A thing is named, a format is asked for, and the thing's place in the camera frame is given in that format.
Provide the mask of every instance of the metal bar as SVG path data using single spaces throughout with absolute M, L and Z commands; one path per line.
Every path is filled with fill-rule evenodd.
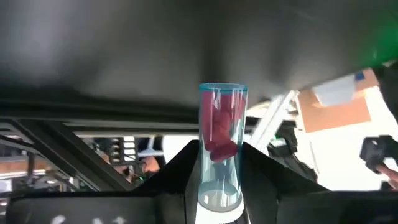
M 18 149 L 25 150 L 27 152 L 31 152 L 34 154 L 38 154 L 39 152 L 35 149 L 34 145 L 31 143 L 19 141 L 13 138 L 5 137 L 5 136 L 0 136 L 0 144 L 3 144 L 5 146 L 10 146 Z
M 27 164 L 27 181 L 26 183 L 29 185 L 33 182 L 34 179 L 34 169 L 35 169 L 35 154 L 28 152 L 28 164 Z
M 276 96 L 271 101 L 266 113 L 252 132 L 251 139 L 249 140 L 251 146 L 257 148 L 265 155 L 269 155 L 267 150 L 268 143 L 282 124 L 287 114 L 286 108 L 296 94 L 297 91 L 290 90 L 283 95 Z
M 247 117 L 245 133 L 251 133 L 254 129 L 258 118 Z M 2 123 L 8 120 L 0 120 L 0 127 Z M 64 123 L 65 126 L 70 127 L 77 136 L 79 137 L 121 137 L 131 135 L 143 135 L 145 137 L 153 136 L 156 134 L 198 134 L 198 125 L 193 123 L 177 124 L 177 123 L 153 123 L 153 122 L 140 122 L 140 121 L 95 121 L 95 120 L 70 120 Z M 6 124 L 5 130 L 0 130 L 0 135 L 4 136 L 22 136 L 23 135 L 13 129 L 12 125 Z
M 89 169 L 84 162 L 59 144 L 46 132 L 38 121 L 10 121 L 20 132 L 27 136 L 35 145 L 36 149 L 46 159 L 67 175 L 79 177 L 95 190 L 115 190 L 106 181 L 96 175 L 95 170 Z
M 155 137 L 152 136 L 148 139 L 147 149 L 153 149 L 155 144 Z
M 99 178 L 109 183 L 115 190 L 133 189 L 130 182 L 61 122 L 44 121 L 44 124 L 51 129 L 52 133 L 57 133 L 60 140 L 63 139 L 65 143 L 68 143 L 68 150 L 74 156 L 84 162 L 87 168 L 94 170 Z
M 153 151 L 153 152 L 138 152 L 138 157 L 149 157 L 149 156 L 163 156 L 163 151 Z
M 42 106 L 32 109 L 29 105 L 16 106 L 15 103 L 7 104 L 2 102 L 2 110 L 0 111 L 0 117 L 6 119 L 30 119 L 39 121 L 66 121 L 66 120 L 93 120 L 93 121 L 131 121 L 132 119 L 139 119 L 141 121 L 150 121 L 156 123 L 170 122 L 170 123 L 196 123 L 198 124 L 198 118 L 194 113 L 197 109 L 184 111 L 174 110 L 173 113 L 164 113 L 161 109 L 141 111 L 141 109 L 130 108 L 125 112 L 115 109 L 114 105 L 109 106 L 112 110 L 102 110 L 101 108 L 79 108 L 75 103 L 72 107 L 65 106 Z
M 24 142 L 32 143 L 29 138 L 24 136 L 17 128 L 15 128 L 12 124 L 4 121 L 3 119 L 0 120 L 0 127 L 8 129 L 10 132 L 14 133 L 16 136 L 19 136 L 24 140 Z

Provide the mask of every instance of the metal frame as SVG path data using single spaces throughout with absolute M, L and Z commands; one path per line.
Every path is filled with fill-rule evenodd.
M 265 155 L 269 156 L 267 146 L 274 137 L 286 116 L 286 109 L 290 101 L 296 96 L 298 91 L 290 90 L 287 93 L 276 96 L 270 103 L 266 113 L 258 122 L 252 132 L 249 144 Z
M 34 154 L 39 154 L 39 152 L 34 148 L 34 145 L 31 143 L 23 142 L 23 141 L 18 141 L 16 139 L 6 137 L 6 136 L 0 136 L 0 144 L 10 146 L 10 147 L 15 147 L 18 149 L 25 150 L 27 152 L 31 152 Z
M 9 123 L 34 143 L 40 155 L 66 175 L 78 177 L 95 190 L 132 189 L 126 179 L 62 123 L 30 120 Z
M 251 133 L 257 124 L 258 118 L 246 118 L 246 132 Z M 12 125 L 6 124 L 3 120 L 0 123 L 0 134 L 3 136 L 20 136 L 25 142 L 30 142 L 18 129 Z M 79 137 L 121 137 L 130 135 L 145 135 L 151 136 L 156 134 L 197 134 L 199 132 L 198 124 L 186 123 L 154 123 L 145 121 L 110 121 L 110 120 L 64 120 L 59 118 L 58 121 L 63 121 L 69 130 L 73 131 Z

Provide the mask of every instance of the black panel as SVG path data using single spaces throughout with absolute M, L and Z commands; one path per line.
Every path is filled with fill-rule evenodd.
M 6 0 L 0 115 L 23 104 L 183 120 L 203 82 L 247 84 L 251 106 L 397 57 L 397 9 L 396 0 Z
M 242 192 L 251 224 L 275 224 L 279 199 L 285 195 L 327 190 L 247 143 L 242 160 Z
M 118 217 L 128 223 L 156 223 L 157 201 L 152 197 L 37 196 L 13 202 L 7 209 L 7 223 L 53 223 L 53 219 L 65 219 L 64 224 L 83 224 L 94 223 L 97 218 L 103 223 L 112 223 Z
M 322 192 L 282 197 L 277 224 L 398 222 L 397 192 Z

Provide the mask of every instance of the red object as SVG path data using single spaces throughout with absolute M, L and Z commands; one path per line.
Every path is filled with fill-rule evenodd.
M 245 100 L 241 93 L 204 91 L 201 99 L 201 128 L 210 159 L 221 162 L 233 157 L 238 146 L 230 140 L 231 123 L 242 118 Z
M 213 162 L 222 162 L 225 159 L 229 159 L 238 153 L 238 146 L 235 142 L 229 141 L 229 143 L 220 145 L 210 153 L 210 159 Z

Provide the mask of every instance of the black ceiling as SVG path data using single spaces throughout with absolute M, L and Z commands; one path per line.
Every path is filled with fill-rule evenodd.
M 234 82 L 249 86 L 253 105 L 397 56 L 396 0 L 0 5 L 3 102 L 194 108 L 199 83 Z

